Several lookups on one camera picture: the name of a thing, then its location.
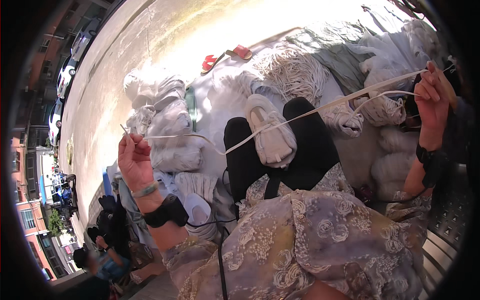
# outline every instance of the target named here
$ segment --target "black pants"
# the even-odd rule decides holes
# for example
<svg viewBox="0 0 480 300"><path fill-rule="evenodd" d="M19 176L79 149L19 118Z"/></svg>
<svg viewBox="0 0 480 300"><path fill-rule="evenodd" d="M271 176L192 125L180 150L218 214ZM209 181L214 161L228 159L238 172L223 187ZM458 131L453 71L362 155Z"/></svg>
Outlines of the black pants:
<svg viewBox="0 0 480 300"><path fill-rule="evenodd" d="M304 97L290 100L283 108L283 116L291 120L313 110ZM340 159L329 130L318 113L289 123L297 139L297 153L288 168L264 166L255 150L254 139L227 154L228 177L233 199L245 199L248 187L264 174L280 180L289 188L311 190ZM225 127L225 148L230 149L252 134L247 119L237 117Z"/></svg>
<svg viewBox="0 0 480 300"><path fill-rule="evenodd" d="M125 225L126 218L127 211L121 205L120 195L117 195L117 202L114 204L113 211L102 210L96 221L98 227L88 228L87 234L93 244L96 243L97 236L102 236L108 246L113 247L121 256L130 259L128 247L130 236Z"/></svg>

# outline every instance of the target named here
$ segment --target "sneaker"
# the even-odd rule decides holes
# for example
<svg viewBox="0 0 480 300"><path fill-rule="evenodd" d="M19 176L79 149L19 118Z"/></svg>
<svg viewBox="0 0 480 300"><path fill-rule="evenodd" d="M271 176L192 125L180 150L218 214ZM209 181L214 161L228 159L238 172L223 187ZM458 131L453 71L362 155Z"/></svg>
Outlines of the sneaker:
<svg viewBox="0 0 480 300"><path fill-rule="evenodd" d="M247 100L245 116L252 132L285 122L285 118L266 97L253 94ZM262 164L272 168L285 168L295 156L297 141L288 124L254 136L255 148Z"/></svg>

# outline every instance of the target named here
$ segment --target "white car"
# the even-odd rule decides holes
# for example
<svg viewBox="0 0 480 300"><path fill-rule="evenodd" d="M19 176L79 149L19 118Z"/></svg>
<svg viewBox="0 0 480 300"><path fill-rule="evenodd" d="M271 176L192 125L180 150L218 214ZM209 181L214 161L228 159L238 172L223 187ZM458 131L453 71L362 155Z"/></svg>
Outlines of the white car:
<svg viewBox="0 0 480 300"><path fill-rule="evenodd" d="M57 80L57 96L64 99L67 94L68 86L70 85L73 76L75 76L75 66L77 62L67 57L60 69L59 78Z"/></svg>
<svg viewBox="0 0 480 300"><path fill-rule="evenodd" d="M90 43L90 40L96 36L96 29L101 21L102 19L98 17L94 18L80 29L77 37L72 43L72 48L70 49L74 61L80 61L88 43Z"/></svg>
<svg viewBox="0 0 480 300"><path fill-rule="evenodd" d="M63 103L60 98L53 105L52 111L48 118L48 126L50 131L48 132L48 138L50 139L50 145L57 146L58 137L61 128L61 116L63 114Z"/></svg>

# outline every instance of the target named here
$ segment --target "hand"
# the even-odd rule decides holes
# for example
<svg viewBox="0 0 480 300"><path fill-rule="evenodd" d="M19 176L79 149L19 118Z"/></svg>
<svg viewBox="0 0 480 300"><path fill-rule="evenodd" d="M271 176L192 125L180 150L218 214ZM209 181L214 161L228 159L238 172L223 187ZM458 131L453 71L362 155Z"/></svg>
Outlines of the hand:
<svg viewBox="0 0 480 300"><path fill-rule="evenodd" d="M153 169L150 162L152 148L139 134L124 135L119 143L118 164L123 180L133 192L139 191L153 182Z"/></svg>
<svg viewBox="0 0 480 300"><path fill-rule="evenodd" d="M421 73L422 80L415 85L414 93L420 95L415 96L422 122L419 144L433 151L442 146L451 95L442 70L431 61L427 63L427 68L428 72Z"/></svg>
<svg viewBox="0 0 480 300"><path fill-rule="evenodd" d="M97 245L99 248L102 248L102 249L108 248L107 243L105 243L105 240L104 240L103 237L101 237L101 236L97 236L95 242L96 242L96 245Z"/></svg>

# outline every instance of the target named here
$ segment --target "blue canopy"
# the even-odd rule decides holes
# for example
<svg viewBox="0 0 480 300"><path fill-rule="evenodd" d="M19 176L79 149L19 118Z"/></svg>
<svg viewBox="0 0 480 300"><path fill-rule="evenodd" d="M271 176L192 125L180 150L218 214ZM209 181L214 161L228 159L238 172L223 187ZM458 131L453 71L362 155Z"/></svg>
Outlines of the blue canopy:
<svg viewBox="0 0 480 300"><path fill-rule="evenodd" d="M45 192L45 184L43 181L43 175L40 176L40 193L42 193L42 204L45 205L45 202L47 202L47 193Z"/></svg>

